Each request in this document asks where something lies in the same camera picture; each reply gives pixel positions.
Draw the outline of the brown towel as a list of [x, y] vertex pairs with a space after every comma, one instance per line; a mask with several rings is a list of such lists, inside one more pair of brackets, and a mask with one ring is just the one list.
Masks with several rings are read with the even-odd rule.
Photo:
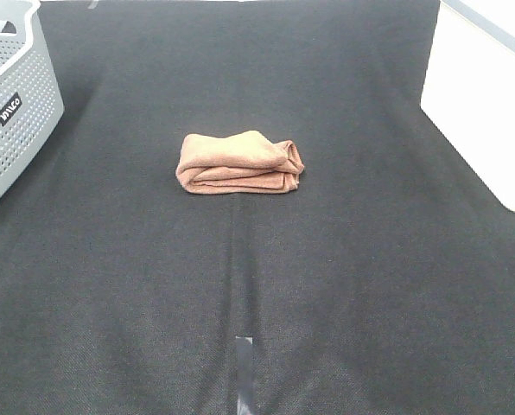
[[304, 164], [290, 141], [272, 143], [259, 131], [230, 137], [185, 136], [175, 175], [197, 195], [284, 194], [298, 189]]

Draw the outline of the grey tape strip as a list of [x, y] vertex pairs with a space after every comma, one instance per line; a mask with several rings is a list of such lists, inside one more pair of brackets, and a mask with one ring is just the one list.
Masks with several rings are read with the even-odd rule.
[[254, 361], [253, 339], [251, 337], [236, 336], [237, 357], [237, 414], [254, 415]]

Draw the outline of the white woven basket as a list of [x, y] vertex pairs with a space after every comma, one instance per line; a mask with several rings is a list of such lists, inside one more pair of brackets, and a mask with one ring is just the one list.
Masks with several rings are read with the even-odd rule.
[[420, 100], [515, 213], [515, 1], [442, 1]]

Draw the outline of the grey perforated basket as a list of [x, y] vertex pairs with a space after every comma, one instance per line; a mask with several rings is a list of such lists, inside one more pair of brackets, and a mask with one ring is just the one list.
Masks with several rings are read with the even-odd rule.
[[0, 1], [0, 198], [64, 112], [40, 7], [38, 1]]

